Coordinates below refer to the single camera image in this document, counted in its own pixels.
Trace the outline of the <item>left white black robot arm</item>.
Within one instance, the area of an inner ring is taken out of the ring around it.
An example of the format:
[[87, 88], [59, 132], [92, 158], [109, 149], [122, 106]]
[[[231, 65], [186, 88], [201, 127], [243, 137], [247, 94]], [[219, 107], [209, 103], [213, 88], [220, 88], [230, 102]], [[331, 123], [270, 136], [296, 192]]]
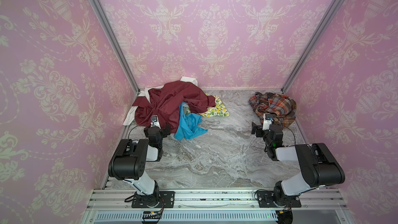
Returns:
[[175, 192], [161, 191], [158, 183], [145, 171], [147, 162], [159, 162], [163, 155], [163, 139], [170, 135], [170, 126], [150, 125], [144, 128], [145, 138], [122, 139], [108, 166], [108, 175], [128, 183], [135, 193], [124, 201], [132, 208], [172, 208]]

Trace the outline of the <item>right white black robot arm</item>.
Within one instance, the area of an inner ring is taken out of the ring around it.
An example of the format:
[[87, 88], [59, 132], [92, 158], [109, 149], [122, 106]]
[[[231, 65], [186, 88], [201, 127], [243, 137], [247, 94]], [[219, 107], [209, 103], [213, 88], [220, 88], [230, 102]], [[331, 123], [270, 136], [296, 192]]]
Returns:
[[300, 172], [289, 179], [278, 181], [273, 191], [258, 190], [255, 199], [260, 207], [301, 207], [300, 195], [319, 188], [345, 181], [345, 172], [326, 144], [283, 145], [283, 128], [270, 124], [266, 129], [252, 123], [252, 135], [265, 143], [264, 152], [273, 161], [298, 162]]

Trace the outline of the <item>red plaid cloth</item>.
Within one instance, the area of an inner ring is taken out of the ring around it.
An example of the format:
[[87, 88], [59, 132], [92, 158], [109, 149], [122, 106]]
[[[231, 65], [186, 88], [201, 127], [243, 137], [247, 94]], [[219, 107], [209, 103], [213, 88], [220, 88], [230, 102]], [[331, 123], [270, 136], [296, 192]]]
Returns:
[[256, 92], [249, 99], [249, 105], [253, 112], [259, 117], [261, 123], [264, 121], [264, 114], [271, 114], [276, 124], [284, 128], [292, 125], [296, 120], [296, 101], [285, 95], [272, 92]]

